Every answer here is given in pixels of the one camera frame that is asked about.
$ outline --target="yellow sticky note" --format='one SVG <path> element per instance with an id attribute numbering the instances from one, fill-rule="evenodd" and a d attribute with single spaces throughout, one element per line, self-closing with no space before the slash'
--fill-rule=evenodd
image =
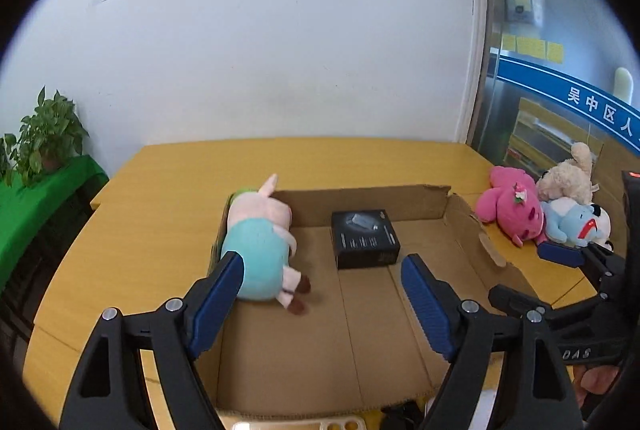
<path id="1" fill-rule="evenodd" d="M 516 36 L 515 35 L 503 35 L 502 36 L 502 49 L 505 51 L 516 51 Z"/>
<path id="2" fill-rule="evenodd" d="M 546 58 L 545 41 L 539 38 L 529 38 L 528 36 L 519 36 L 518 53 L 521 55 L 529 55 L 535 58 Z"/>
<path id="3" fill-rule="evenodd" d="M 564 46 L 562 44 L 556 44 L 555 42 L 546 43 L 546 59 L 557 64 L 562 64 L 564 61 Z"/>

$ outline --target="green cloth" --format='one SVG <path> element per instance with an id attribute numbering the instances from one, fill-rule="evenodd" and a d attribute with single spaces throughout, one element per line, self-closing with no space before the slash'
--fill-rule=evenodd
<path id="1" fill-rule="evenodd" d="M 0 291 L 43 224 L 93 177 L 101 186 L 109 181 L 90 156 L 82 155 L 30 188 L 19 180 L 12 187 L 0 182 Z"/>

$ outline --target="beige plush toy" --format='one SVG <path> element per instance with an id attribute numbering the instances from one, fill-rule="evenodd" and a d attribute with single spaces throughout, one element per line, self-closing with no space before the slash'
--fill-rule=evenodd
<path id="1" fill-rule="evenodd" d="M 591 184 L 591 149 L 586 143 L 574 143 L 571 147 L 573 159 L 568 159 L 550 168 L 536 183 L 538 199 L 553 201 L 570 197 L 581 205 L 589 205 L 597 185 Z"/>

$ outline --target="black box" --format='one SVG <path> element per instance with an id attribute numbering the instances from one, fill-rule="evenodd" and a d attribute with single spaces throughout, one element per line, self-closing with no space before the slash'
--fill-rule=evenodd
<path id="1" fill-rule="evenodd" d="M 331 237 L 338 269 L 395 264 L 400 242 L 384 210 L 334 212 Z"/>

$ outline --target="product box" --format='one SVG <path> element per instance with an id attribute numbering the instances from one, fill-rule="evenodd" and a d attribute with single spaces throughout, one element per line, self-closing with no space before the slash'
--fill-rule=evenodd
<path id="1" fill-rule="evenodd" d="M 244 419 L 309 419 L 433 395 L 448 363 L 427 342 L 400 280 L 402 259 L 418 253 L 462 299 L 491 308 L 503 283 L 527 295 L 527 280 L 495 250 L 471 208 L 448 187 L 409 185 L 278 191 L 298 241 L 290 265 L 309 276 L 308 311 L 276 301 L 236 301 L 213 348 L 196 362 L 212 405 Z M 334 212 L 384 206 L 401 242 L 391 266 L 337 269 Z M 212 251 L 220 259 L 226 211 Z"/>
<path id="2" fill-rule="evenodd" d="M 400 242 L 384 210 L 334 212 L 331 237 L 338 269 L 395 264 Z"/>

